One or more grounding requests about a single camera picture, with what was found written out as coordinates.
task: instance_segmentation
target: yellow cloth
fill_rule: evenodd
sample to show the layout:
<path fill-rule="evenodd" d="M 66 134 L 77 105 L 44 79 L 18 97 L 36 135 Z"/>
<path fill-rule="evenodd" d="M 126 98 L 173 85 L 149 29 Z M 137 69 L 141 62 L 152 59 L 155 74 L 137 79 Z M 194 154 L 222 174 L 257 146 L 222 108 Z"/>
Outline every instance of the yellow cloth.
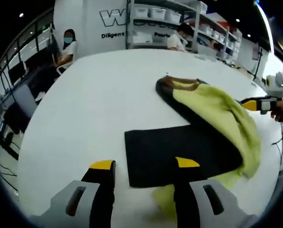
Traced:
<path fill-rule="evenodd" d="M 182 87 L 193 85 L 172 82 Z M 229 189 L 242 173 L 248 178 L 253 177 L 260 164 L 261 138 L 248 112 L 227 93 L 206 84 L 200 84 L 194 91 L 174 89 L 173 97 L 215 127 L 241 153 L 243 158 L 241 167 L 213 179 Z M 174 220 L 176 213 L 173 193 L 174 186 L 169 185 L 157 188 L 153 196 L 165 214 Z"/>

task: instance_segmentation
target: white table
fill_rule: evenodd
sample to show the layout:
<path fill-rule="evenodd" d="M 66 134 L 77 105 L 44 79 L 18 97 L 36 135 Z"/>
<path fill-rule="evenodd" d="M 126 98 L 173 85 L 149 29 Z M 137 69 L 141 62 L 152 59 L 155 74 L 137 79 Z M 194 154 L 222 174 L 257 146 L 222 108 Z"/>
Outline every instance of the white table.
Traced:
<path fill-rule="evenodd" d="M 151 196 L 154 188 L 129 187 L 124 142 L 125 131 L 188 124 L 155 91 L 166 72 L 202 79 L 237 100 L 265 95 L 240 72 L 189 53 L 135 49 L 79 59 L 48 91 L 25 132 L 18 164 L 23 210 L 42 214 L 50 199 L 72 180 L 80 180 L 90 164 L 114 159 L 112 227 L 174 227 L 153 219 L 159 212 Z M 281 138 L 281 127 L 269 115 L 250 114 L 263 140 L 262 161 L 252 179 L 242 177 L 231 191 L 246 213 L 260 214 L 277 181 L 280 155 L 271 143 Z"/>

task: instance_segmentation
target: white shirt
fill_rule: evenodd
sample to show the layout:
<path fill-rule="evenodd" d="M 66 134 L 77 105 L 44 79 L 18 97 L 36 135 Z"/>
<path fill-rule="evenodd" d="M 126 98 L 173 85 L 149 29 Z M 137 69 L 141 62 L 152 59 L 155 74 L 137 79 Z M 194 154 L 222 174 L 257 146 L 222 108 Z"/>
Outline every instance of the white shirt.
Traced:
<path fill-rule="evenodd" d="M 178 51 L 187 52 L 185 49 L 187 44 L 188 42 L 177 32 L 167 39 L 167 48 L 176 48 Z"/>
<path fill-rule="evenodd" d="M 68 55 L 73 55 L 72 62 L 75 61 L 75 55 L 77 50 L 77 41 L 73 41 L 69 46 L 61 51 L 61 58 L 64 59 Z"/>

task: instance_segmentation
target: monitor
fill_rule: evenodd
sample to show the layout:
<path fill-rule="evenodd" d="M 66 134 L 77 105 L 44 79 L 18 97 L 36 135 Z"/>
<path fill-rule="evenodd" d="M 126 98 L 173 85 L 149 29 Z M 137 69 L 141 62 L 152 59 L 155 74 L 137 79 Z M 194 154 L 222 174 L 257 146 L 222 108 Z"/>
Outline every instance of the monitor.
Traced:
<path fill-rule="evenodd" d="M 26 70 L 24 69 L 23 62 L 18 63 L 12 69 L 9 70 L 10 82 L 14 85 L 18 79 L 24 76 Z"/>
<path fill-rule="evenodd" d="M 42 67 L 44 65 L 50 65 L 53 63 L 52 54 L 48 51 L 47 48 L 40 50 L 26 62 L 26 66 L 29 72 Z"/>

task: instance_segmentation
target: storage rack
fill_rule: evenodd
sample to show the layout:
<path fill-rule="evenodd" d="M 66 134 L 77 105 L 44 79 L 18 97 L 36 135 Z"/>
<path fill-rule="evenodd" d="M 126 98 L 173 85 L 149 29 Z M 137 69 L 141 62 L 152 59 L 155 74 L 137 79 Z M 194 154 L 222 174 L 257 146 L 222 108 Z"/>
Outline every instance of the storage rack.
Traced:
<path fill-rule="evenodd" d="M 135 22 L 151 22 L 151 23 L 156 23 L 156 24 L 161 24 L 161 25 L 174 25 L 178 26 L 180 23 L 174 23 L 168 20 L 161 20 L 161 19 L 154 19 L 154 18 L 137 18 L 134 15 L 134 8 L 137 6 L 137 4 L 141 5 L 146 5 L 149 7 L 160 7 L 160 8 L 165 8 L 168 10 L 173 10 L 175 12 L 180 13 L 181 19 L 180 22 L 184 21 L 184 15 L 189 15 L 192 18 L 195 18 L 195 27 L 192 27 L 194 29 L 194 37 L 193 37 L 193 43 L 192 43 L 192 48 L 187 48 L 187 49 L 192 49 L 196 50 L 197 49 L 197 37 L 199 34 L 206 36 L 210 39 L 215 40 L 216 42 L 220 43 L 223 45 L 223 51 L 222 51 L 222 59 L 226 58 L 226 49 L 230 49 L 232 53 L 234 52 L 234 47 L 236 46 L 236 42 L 239 41 L 239 39 L 230 33 L 229 27 L 225 29 L 223 26 L 215 22 L 213 19 L 207 17 L 206 15 L 203 15 L 200 13 L 200 8 L 201 8 L 201 2 L 199 2 L 199 5 L 197 8 L 190 7 L 188 5 L 185 5 L 180 2 L 176 2 L 173 0 L 127 0 L 127 5 L 126 5 L 126 49 L 132 49 L 132 48 L 164 48 L 166 45 L 162 43 L 133 43 L 132 42 L 132 36 L 133 36 L 133 29 L 134 29 L 134 23 Z M 206 32 L 203 32 L 199 30 L 199 21 L 203 21 L 206 24 L 208 24 L 211 28 L 213 28 L 215 31 L 225 35 L 225 40 L 224 42 L 221 42 L 219 39 L 216 39 L 212 37 L 211 35 L 207 34 Z M 234 42 L 235 45 L 234 47 L 230 48 L 227 46 L 227 41 Z"/>

